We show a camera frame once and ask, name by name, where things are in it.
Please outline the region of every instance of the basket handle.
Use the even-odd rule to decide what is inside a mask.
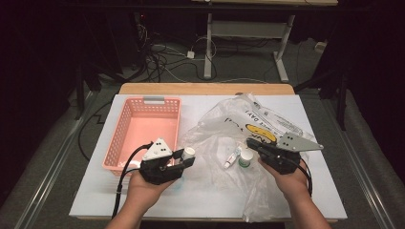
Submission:
[[[164,104],[164,96],[147,95],[143,97],[144,104]]]

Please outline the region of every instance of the wooden table edge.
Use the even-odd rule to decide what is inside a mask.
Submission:
[[[125,83],[120,94],[194,94],[194,95],[288,95],[295,94],[289,84],[226,83]]]

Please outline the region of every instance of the pink plastic basket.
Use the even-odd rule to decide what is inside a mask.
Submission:
[[[129,156],[141,145],[164,139],[176,150],[181,100],[175,97],[140,96],[125,100],[102,166],[120,176]],[[138,168],[146,150],[138,152],[129,167]]]

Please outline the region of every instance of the desk leg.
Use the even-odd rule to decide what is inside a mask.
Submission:
[[[211,78],[211,62],[212,62],[212,51],[211,51],[211,38],[212,38],[212,13],[208,14],[208,20],[206,24],[206,52],[205,52],[205,63],[203,68],[203,77],[206,79]]]
[[[288,22],[287,22],[286,28],[284,30],[283,38],[281,40],[280,50],[278,52],[274,52],[274,61],[276,62],[276,66],[277,66],[277,70],[280,75],[280,79],[282,82],[285,82],[285,83],[288,83],[288,76],[286,73],[286,68],[284,67],[284,64],[283,64],[282,57],[283,57],[284,50],[286,49],[289,33],[291,32],[292,23],[294,22],[294,18],[295,18],[295,15],[291,15],[288,18]]]

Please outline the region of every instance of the small bottle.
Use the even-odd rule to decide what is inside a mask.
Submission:
[[[232,153],[232,155],[229,156],[229,158],[226,160],[225,164],[224,164],[224,168],[227,169],[229,168],[231,165],[233,165],[233,163],[238,159],[239,155],[241,154],[242,148],[240,146],[238,146],[235,151]]]
[[[196,151],[193,148],[185,147],[181,155],[181,161],[187,160],[188,158],[192,158],[195,156],[195,154]]]
[[[243,149],[241,151],[241,156],[239,157],[239,165],[246,168],[250,165],[250,160],[253,158],[253,152],[248,149]]]

